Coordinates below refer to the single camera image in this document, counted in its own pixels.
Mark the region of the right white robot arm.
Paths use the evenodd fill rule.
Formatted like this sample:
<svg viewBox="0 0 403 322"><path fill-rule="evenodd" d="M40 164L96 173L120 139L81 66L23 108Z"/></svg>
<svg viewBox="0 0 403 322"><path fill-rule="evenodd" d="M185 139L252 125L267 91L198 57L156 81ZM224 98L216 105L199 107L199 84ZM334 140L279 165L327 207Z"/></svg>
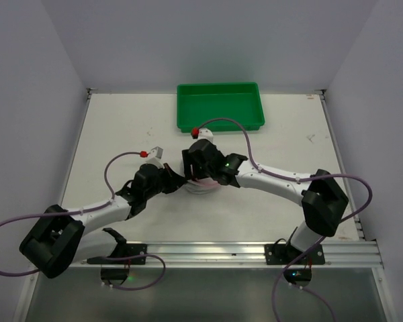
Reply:
<svg viewBox="0 0 403 322"><path fill-rule="evenodd" d="M292 174L257 164L248 156L224 155L207 139L200 139L183 150L182 157L188 179L211 178L222 186L256 189L299 205L304 221L286 244L293 258L320 238L334 236L349 203L336 180L323 169L315 174Z"/></svg>

